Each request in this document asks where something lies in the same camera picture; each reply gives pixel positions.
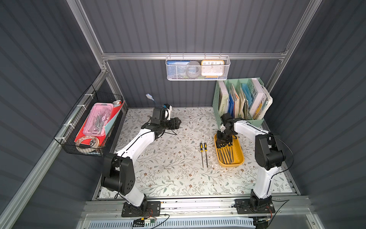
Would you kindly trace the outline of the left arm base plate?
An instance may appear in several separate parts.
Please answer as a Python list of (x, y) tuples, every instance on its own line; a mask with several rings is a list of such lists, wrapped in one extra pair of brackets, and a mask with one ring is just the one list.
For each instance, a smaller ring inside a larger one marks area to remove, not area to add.
[(160, 201), (143, 201), (140, 207), (136, 207), (129, 203), (124, 203), (121, 217), (157, 217), (160, 216), (161, 202)]

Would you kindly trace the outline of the file tool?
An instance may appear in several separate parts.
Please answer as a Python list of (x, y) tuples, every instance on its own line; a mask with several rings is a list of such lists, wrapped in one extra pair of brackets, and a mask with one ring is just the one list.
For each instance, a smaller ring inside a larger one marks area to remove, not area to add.
[(200, 153), (201, 153), (201, 160), (202, 160), (202, 167), (204, 168), (204, 159), (203, 159), (203, 143), (200, 143)]
[(208, 168), (208, 155), (207, 155), (207, 143), (204, 143), (204, 150), (205, 150), (205, 162), (206, 162), (206, 167)]

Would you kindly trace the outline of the yellow storage tray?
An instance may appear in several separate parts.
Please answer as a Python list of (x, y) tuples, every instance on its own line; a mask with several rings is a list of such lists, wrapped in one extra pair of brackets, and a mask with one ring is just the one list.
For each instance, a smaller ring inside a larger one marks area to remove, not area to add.
[(236, 168), (245, 162), (245, 156), (240, 146), (239, 138), (233, 136), (231, 142), (226, 142), (214, 136), (218, 164), (223, 168)]

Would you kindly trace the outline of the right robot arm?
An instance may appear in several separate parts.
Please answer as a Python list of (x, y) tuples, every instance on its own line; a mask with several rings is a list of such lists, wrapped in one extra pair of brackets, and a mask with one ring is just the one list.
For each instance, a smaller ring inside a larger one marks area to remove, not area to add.
[(220, 129), (215, 135), (215, 149), (218, 160), (223, 165), (238, 163), (243, 156), (240, 147), (234, 146), (234, 139), (242, 134), (254, 142), (254, 158), (259, 166), (254, 188), (251, 190), (249, 207), (254, 212), (269, 209), (272, 204), (272, 183), (286, 157), (277, 146), (275, 136), (252, 125), (242, 118), (233, 118), (229, 113), (221, 116)]

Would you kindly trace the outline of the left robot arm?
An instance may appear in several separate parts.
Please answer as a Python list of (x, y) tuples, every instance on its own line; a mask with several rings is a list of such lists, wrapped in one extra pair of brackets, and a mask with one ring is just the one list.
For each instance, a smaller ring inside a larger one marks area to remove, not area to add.
[(124, 148), (104, 157), (101, 186), (120, 195), (140, 211), (147, 209), (147, 197), (135, 186), (134, 163), (145, 149), (166, 130), (179, 129), (181, 120), (171, 117), (172, 106), (164, 104), (153, 109), (152, 117)]

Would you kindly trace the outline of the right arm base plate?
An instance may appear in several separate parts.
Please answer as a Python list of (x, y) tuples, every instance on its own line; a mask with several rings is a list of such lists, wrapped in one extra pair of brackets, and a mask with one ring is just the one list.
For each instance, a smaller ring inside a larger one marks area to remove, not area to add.
[(235, 199), (234, 208), (238, 214), (274, 214), (276, 212), (270, 198)]

